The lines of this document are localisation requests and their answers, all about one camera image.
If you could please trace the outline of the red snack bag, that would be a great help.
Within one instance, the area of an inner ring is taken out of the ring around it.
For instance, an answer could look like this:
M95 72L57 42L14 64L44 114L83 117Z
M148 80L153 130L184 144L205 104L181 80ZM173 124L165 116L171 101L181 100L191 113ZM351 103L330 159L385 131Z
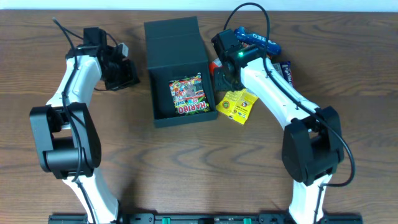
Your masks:
M214 59L214 61L212 61L209 64L210 75L213 75L214 74L214 69L219 68L219 67L222 67L222 63L221 63L219 58L216 58L216 59Z

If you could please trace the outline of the yellow snack bag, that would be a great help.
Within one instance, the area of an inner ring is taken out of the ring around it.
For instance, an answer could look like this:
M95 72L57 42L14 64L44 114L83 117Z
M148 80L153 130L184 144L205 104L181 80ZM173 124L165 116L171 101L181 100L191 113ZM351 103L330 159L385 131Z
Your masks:
M223 99L217 104L216 109L229 119L239 124L245 124L258 98L247 88L239 91L227 91Z

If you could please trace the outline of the Haribo gummy candy bag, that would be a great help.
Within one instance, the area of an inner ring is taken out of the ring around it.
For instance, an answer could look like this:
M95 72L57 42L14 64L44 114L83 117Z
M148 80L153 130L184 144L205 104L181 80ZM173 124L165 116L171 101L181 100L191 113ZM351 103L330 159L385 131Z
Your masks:
M169 81L175 114L188 116L210 112L210 104L203 89L201 73Z

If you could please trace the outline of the blue Oreo cookie pack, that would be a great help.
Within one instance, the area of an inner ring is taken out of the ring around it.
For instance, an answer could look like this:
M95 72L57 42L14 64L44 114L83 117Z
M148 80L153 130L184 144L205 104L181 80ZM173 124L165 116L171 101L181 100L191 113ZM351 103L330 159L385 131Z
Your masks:
M269 55L280 55L282 53L282 47L279 44L245 27L238 27L234 30L234 34L240 42L247 45L257 45L262 48L266 47Z

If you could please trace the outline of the black cardboard gift box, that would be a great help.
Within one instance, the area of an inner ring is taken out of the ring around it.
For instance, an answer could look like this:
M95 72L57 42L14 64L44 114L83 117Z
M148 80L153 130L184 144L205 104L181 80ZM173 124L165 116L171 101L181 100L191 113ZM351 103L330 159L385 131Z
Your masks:
M184 17L144 23L147 69L150 78L154 125L157 128L214 120L215 98L208 68L206 47L198 19ZM210 98L205 114L179 116L175 113L169 81L200 74L204 92Z

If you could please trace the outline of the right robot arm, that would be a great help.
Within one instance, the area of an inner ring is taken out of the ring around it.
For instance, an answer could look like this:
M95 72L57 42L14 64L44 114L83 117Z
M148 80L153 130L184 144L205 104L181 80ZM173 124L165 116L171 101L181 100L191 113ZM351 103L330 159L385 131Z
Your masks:
M232 30L216 34L211 43L222 64L214 72L216 89L252 91L284 130L282 162L294 180L290 216L295 223L318 223L323 218L324 190L344 159L338 113L303 97L263 49L243 47Z

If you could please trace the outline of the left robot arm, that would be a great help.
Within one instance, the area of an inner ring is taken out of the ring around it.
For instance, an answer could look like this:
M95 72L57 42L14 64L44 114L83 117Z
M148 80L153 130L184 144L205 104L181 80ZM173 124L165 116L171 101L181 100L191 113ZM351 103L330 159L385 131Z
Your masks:
M119 201L99 169L101 143L89 105L98 82L118 91L139 78L128 47L109 45L109 36L99 27L85 28L82 44L72 45L65 56L67 68L53 97L29 114L42 170L69 186L86 211L75 223L117 223L120 218Z

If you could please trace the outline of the blue Milka bar wrapper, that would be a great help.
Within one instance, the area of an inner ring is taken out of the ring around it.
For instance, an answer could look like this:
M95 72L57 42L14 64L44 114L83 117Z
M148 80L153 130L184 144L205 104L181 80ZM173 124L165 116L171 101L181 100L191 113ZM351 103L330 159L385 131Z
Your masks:
M272 64L278 74L284 78L284 80L291 86L294 87L294 80L292 76L292 71L290 69L291 67L291 62L290 61L284 61L284 62L278 62L278 63L273 63Z

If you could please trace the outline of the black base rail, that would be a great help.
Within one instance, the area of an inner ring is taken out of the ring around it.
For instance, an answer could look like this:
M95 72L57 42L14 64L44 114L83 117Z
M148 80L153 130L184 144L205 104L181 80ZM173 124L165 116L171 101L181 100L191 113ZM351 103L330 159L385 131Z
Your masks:
M88 223L87 215L50 215L48 224ZM154 215L137 213L123 215L110 223L130 224L287 224L296 223L287 213L261 213L258 215ZM317 223L362 224L361 215L325 215Z

